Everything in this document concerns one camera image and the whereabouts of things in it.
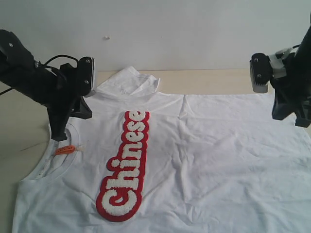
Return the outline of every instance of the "black cable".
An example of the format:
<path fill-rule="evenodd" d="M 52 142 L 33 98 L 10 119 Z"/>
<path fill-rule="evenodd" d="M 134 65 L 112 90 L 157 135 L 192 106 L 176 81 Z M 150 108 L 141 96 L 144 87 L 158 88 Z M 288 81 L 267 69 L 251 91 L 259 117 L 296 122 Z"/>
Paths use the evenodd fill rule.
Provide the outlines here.
<path fill-rule="evenodd" d="M 9 91 L 11 91 L 11 90 L 13 90 L 13 88 L 9 88 L 9 89 L 6 89 L 5 91 L 2 91 L 2 92 L 0 93 L 0 96 L 2 96 L 3 94 L 5 94 L 5 93 L 7 93 L 7 92 L 9 92 Z"/>
<path fill-rule="evenodd" d="M 44 63 L 44 65 L 46 66 L 48 63 L 50 63 L 51 61 L 53 61 L 53 60 L 55 60 L 56 58 L 59 58 L 59 57 L 67 57 L 67 58 L 70 58 L 70 59 L 75 60 L 76 62 L 78 62 L 78 59 L 76 59 L 74 57 L 61 54 L 61 55 L 57 55 L 55 57 L 52 57 L 50 60 L 48 60 L 46 63 Z"/>

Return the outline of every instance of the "white t-shirt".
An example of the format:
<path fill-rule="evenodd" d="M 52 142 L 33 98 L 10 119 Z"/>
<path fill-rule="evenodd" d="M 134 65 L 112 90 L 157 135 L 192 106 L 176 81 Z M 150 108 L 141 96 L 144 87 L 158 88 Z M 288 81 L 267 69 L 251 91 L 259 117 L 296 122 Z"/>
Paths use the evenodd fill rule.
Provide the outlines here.
<path fill-rule="evenodd" d="M 311 141 L 272 120 L 273 96 L 158 83 L 129 67 L 86 99 L 93 118 L 20 181 L 13 233 L 311 232 Z"/>

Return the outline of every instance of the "orange tag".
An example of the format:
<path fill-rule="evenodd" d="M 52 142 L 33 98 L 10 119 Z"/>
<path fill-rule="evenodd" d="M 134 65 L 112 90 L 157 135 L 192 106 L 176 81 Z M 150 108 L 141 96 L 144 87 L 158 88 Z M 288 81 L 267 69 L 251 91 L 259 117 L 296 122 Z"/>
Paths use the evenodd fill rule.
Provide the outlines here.
<path fill-rule="evenodd" d="M 74 145 L 69 145 L 69 146 L 65 146 L 62 148 L 58 148 L 55 151 L 55 155 L 59 155 L 59 154 L 71 154 L 76 150 L 76 147 Z"/>

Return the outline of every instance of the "red and white patch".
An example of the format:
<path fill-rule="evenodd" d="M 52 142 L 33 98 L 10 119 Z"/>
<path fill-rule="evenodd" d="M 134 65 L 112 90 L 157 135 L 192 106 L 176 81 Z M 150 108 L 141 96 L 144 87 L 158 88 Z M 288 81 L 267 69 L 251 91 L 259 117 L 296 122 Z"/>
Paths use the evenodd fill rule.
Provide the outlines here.
<path fill-rule="evenodd" d="M 114 173 L 103 179 L 96 200 L 98 213 L 110 221 L 128 220 L 141 204 L 149 116 L 149 112 L 125 113 L 124 132 L 118 155 L 107 162 L 107 168 Z"/>

